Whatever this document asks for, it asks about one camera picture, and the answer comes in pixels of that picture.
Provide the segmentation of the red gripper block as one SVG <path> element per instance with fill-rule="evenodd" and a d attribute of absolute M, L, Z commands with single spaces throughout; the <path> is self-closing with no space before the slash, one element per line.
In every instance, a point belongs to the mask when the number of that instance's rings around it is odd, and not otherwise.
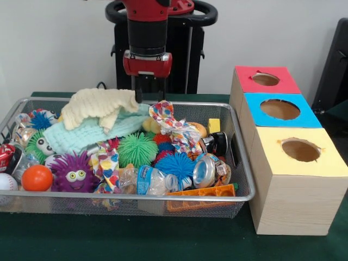
<path fill-rule="evenodd" d="M 124 52 L 123 67 L 127 75 L 135 77 L 135 99 L 142 103 L 141 75 L 159 78 L 159 99 L 166 100 L 166 83 L 172 68 L 172 54 L 164 53 L 159 56 L 141 57 L 131 52 Z"/>

